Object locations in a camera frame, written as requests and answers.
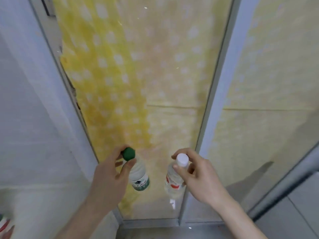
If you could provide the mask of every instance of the right hand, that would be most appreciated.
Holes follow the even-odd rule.
[[[191,164],[188,170],[177,164],[173,165],[173,169],[182,177],[190,193],[198,201],[218,211],[227,201],[232,200],[209,160],[204,159],[191,148],[177,150],[172,158],[176,159],[180,153],[187,154]]]

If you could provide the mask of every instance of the white bottle cap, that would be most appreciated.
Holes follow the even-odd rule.
[[[186,154],[178,154],[176,161],[179,166],[186,167],[188,165],[189,158]]]

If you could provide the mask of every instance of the green bottle cap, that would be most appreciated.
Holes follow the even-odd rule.
[[[124,160],[126,160],[126,161],[130,161],[131,159],[135,158],[135,150],[131,147],[124,149],[121,152],[121,154],[122,154]]]

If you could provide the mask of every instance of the bottle label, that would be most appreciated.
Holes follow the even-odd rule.
[[[184,187],[182,183],[179,184],[179,183],[176,183],[175,181],[173,181],[168,174],[166,174],[166,182],[174,190],[180,190],[180,189],[182,189]]]
[[[148,175],[145,174],[145,175],[143,175],[143,177],[141,177],[138,180],[132,180],[131,184],[135,190],[142,191],[142,190],[145,190],[149,186],[150,179],[149,179]]]

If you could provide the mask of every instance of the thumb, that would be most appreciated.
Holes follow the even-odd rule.
[[[185,183],[187,184],[187,181],[190,179],[191,174],[189,172],[187,172],[187,170],[183,167],[178,166],[177,164],[173,165],[173,169],[175,170],[175,172],[178,173],[179,176],[181,176],[181,178],[185,181]]]
[[[119,178],[125,178],[127,179],[129,177],[130,171],[133,168],[133,166],[136,164],[136,158],[131,159],[130,161],[126,162],[120,172]]]

